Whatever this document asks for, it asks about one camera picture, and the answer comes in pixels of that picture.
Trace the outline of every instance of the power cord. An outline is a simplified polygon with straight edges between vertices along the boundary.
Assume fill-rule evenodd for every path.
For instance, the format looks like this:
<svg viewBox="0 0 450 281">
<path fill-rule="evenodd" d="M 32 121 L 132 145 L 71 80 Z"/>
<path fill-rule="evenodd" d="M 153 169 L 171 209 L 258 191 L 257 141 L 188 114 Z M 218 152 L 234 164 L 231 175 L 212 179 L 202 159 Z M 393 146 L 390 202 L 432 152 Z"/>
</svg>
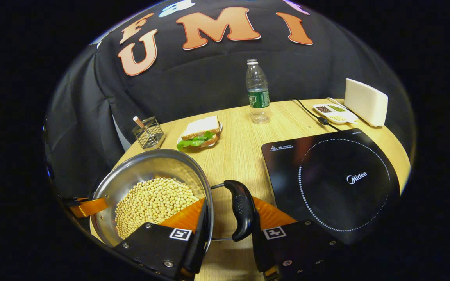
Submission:
<svg viewBox="0 0 450 281">
<path fill-rule="evenodd" d="M 333 129 L 335 129 L 335 130 L 337 130 L 337 131 L 341 131 L 340 129 L 336 128 L 335 126 L 329 124 L 329 121 L 327 121 L 326 118 L 320 117 L 320 116 L 317 116 L 317 115 L 313 114 L 313 113 L 312 113 L 310 110 L 308 110 L 308 109 L 303 105 L 303 103 L 302 103 L 300 100 L 298 100 L 297 98 L 292 98 L 291 100 L 292 100 L 292 101 L 298 101 L 298 103 L 300 103 L 300 105 L 305 109 L 305 111 L 308 112 L 308 113 L 310 113 L 310 114 L 312 114 L 315 118 L 317 118 L 317 120 L 319 121 L 319 123 L 321 123 L 322 125 L 330 126 L 331 128 L 333 128 Z"/>
</svg>

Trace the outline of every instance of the pen holder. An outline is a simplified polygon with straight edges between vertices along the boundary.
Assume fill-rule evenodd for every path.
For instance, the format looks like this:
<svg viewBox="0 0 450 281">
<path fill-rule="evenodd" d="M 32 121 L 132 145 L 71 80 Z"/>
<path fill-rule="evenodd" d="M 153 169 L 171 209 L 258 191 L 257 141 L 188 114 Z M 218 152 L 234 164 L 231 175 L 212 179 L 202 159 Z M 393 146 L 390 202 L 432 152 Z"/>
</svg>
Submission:
<svg viewBox="0 0 450 281">
<path fill-rule="evenodd" d="M 161 147 L 166 134 L 163 132 L 161 125 L 155 119 L 155 116 L 141 121 L 143 128 L 137 126 L 132 130 L 136 140 L 144 151 L 150 151 Z"/>
</svg>

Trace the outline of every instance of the midea logo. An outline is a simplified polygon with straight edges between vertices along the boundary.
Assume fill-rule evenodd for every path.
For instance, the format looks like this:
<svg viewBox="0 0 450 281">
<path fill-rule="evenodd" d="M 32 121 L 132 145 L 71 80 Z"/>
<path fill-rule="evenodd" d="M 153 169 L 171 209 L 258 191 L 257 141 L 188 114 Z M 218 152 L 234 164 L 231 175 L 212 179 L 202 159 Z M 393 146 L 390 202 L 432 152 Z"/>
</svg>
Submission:
<svg viewBox="0 0 450 281">
<path fill-rule="evenodd" d="M 358 174 L 357 176 L 349 175 L 349 176 L 347 176 L 346 181 L 348 183 L 350 183 L 351 185 L 353 185 L 357 180 L 360 180 L 361 178 L 363 178 L 365 176 L 367 176 L 366 172 L 364 172 L 362 174 Z"/>
</svg>

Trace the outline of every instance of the lettuce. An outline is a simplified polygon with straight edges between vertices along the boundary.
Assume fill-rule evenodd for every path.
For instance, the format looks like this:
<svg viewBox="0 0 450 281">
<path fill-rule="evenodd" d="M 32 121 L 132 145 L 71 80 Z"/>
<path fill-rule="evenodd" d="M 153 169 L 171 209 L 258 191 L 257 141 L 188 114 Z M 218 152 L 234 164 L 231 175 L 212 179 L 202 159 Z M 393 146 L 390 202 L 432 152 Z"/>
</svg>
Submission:
<svg viewBox="0 0 450 281">
<path fill-rule="evenodd" d="M 181 142 L 179 142 L 177 144 L 177 149 L 179 151 L 182 151 L 183 148 L 186 148 L 188 146 L 200 146 L 205 141 L 212 139 L 213 136 L 214 136 L 214 133 L 211 133 L 210 131 L 207 130 L 204 133 L 204 135 L 201 135 L 199 137 L 194 137 L 193 139 L 182 140 Z"/>
</svg>

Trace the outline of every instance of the pan handle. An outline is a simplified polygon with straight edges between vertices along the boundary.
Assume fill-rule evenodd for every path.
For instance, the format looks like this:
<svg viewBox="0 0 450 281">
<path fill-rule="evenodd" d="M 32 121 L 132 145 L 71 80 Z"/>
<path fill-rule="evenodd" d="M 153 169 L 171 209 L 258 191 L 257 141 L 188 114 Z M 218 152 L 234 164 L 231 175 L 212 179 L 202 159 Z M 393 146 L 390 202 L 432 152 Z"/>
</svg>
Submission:
<svg viewBox="0 0 450 281">
<path fill-rule="evenodd" d="M 245 185 L 236 180 L 225 180 L 223 186 L 232 193 L 232 210 L 237 220 L 237 229 L 232 234 L 232 240 L 237 242 L 251 234 L 255 217 L 259 218 L 259 215 L 253 197 Z"/>
</svg>

